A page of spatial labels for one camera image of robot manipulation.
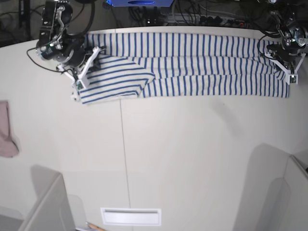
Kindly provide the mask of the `black robot arm right side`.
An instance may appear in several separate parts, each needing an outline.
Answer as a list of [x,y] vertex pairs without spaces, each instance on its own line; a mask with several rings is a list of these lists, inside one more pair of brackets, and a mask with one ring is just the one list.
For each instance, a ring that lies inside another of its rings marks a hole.
[[84,42],[94,20],[95,1],[80,0],[79,2],[90,5],[90,19],[83,31],[69,34],[67,29],[73,21],[73,8],[70,1],[46,1],[38,42],[33,48],[42,60],[55,60],[74,73],[80,73],[86,61],[94,54],[91,48],[84,47]]

